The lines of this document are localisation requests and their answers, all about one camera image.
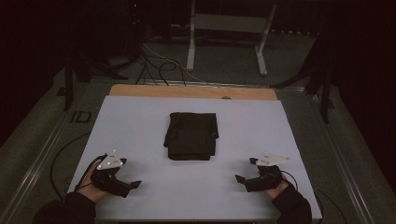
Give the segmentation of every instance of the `finger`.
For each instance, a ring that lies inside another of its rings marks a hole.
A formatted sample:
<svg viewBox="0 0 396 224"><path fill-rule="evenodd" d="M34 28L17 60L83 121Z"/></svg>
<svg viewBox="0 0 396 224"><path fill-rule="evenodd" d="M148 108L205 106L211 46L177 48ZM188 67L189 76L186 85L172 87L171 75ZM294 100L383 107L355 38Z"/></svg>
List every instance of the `finger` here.
<svg viewBox="0 0 396 224"><path fill-rule="evenodd" d="M87 172L87 175L84 177L84 181L82 182L82 185L87 184L87 182L91 181L91 175L93 171L96 169L96 167L100 164L100 160L96 161L91 167L90 170Z"/></svg>

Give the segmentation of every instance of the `wrist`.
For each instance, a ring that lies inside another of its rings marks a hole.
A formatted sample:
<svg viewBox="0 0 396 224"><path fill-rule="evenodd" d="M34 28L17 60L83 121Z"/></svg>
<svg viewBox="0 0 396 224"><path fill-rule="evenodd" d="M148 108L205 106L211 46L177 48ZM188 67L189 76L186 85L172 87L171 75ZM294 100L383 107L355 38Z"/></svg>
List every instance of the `wrist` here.
<svg viewBox="0 0 396 224"><path fill-rule="evenodd" d="M282 180L280 182L280 184L275 188L275 189L268 189L265 191L265 193L268 194L268 196L270 196L271 199L276 198L280 193L282 193L282 191L287 188L289 185L288 182Z"/></svg>
<svg viewBox="0 0 396 224"><path fill-rule="evenodd" d="M105 196L107 196L107 192L101 191L94 187L93 185L89 185L77 190L77 193L82 194L89 200L93 201L94 203L99 203Z"/></svg>

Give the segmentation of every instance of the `black cloth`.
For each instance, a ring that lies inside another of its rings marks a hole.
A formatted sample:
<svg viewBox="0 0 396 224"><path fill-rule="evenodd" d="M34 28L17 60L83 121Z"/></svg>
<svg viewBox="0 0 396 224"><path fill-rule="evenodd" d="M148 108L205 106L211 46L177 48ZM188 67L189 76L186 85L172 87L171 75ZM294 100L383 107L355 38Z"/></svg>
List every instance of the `black cloth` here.
<svg viewBox="0 0 396 224"><path fill-rule="evenodd" d="M291 184L274 198L273 204L280 212L280 217L277 220L278 224L312 223L309 202Z"/></svg>
<svg viewBox="0 0 396 224"><path fill-rule="evenodd" d="M219 138L216 114L172 113L163 145L174 161L208 161Z"/></svg>
<svg viewBox="0 0 396 224"><path fill-rule="evenodd" d="M56 200L45 204L35 214L33 224L94 224L96 203L76 192L66 195L64 203Z"/></svg>

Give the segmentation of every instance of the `robotic hand controller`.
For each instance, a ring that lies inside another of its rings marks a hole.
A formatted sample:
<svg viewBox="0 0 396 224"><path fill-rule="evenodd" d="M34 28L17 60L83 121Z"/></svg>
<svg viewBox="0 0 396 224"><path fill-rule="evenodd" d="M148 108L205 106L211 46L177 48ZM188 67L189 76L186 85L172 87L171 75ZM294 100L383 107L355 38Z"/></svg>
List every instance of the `robotic hand controller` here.
<svg viewBox="0 0 396 224"><path fill-rule="evenodd" d="M290 158L278 156L271 153L264 153L259 159L250 158L250 163L257 165L259 177L245 179L240 175L235 175L238 183L245 185L247 192L276 189L283 180L278 164L290 161Z"/></svg>
<svg viewBox="0 0 396 224"><path fill-rule="evenodd" d="M102 191L109 192L116 196L126 198L131 189L137 189L142 182L141 180L131 182L130 184L119 181L115 174L125 164L126 159L118 157L114 151L112 155L103 155L96 158L90 167L96 162L101 163L96 167L91 175L91 181L94 186Z"/></svg>

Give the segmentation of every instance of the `metal stand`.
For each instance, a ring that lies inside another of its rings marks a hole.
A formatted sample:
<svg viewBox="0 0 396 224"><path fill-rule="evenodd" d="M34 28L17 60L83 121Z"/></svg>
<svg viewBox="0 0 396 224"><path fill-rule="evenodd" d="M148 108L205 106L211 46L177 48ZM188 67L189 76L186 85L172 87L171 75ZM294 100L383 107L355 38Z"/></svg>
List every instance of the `metal stand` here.
<svg viewBox="0 0 396 224"><path fill-rule="evenodd" d="M299 73L295 77L291 77L281 83L270 85L270 88L283 89L290 84L303 79L305 77L311 77L309 82L306 84L304 91L309 95L315 95L320 86L322 86L322 95L320 102L320 115L323 117L326 123L329 123L328 109L330 103L330 88L332 81L332 71L328 66L314 66L304 72Z"/></svg>
<svg viewBox="0 0 396 224"><path fill-rule="evenodd" d="M195 0L191 0L191 28L190 46L187 58L187 70L193 71L195 58L195 29L239 31L262 34L262 41L255 47L260 74L267 75L262 50L269 34L272 20L276 11L276 5L272 5L267 18L236 17L223 15L209 15L195 13Z"/></svg>
<svg viewBox="0 0 396 224"><path fill-rule="evenodd" d="M120 76L118 73L114 72L109 65L92 60L83 53L70 53L66 56L64 61L64 111L67 111L73 103L73 71L76 72L80 81L90 82L92 75L89 67L99 69L114 79L128 79L128 77Z"/></svg>

